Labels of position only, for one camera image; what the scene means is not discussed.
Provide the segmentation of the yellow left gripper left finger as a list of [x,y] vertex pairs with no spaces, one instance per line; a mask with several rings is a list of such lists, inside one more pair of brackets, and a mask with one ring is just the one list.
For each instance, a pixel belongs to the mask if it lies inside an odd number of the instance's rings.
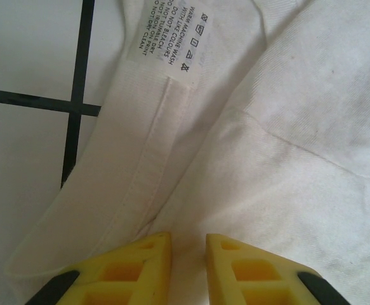
[[156,233],[61,270],[28,304],[167,304],[171,235]]

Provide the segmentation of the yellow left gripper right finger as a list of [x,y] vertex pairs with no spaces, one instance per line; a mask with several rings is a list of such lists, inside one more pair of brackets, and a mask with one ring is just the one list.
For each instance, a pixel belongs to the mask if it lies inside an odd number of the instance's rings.
[[206,235],[210,304],[346,304],[314,269],[222,234]]

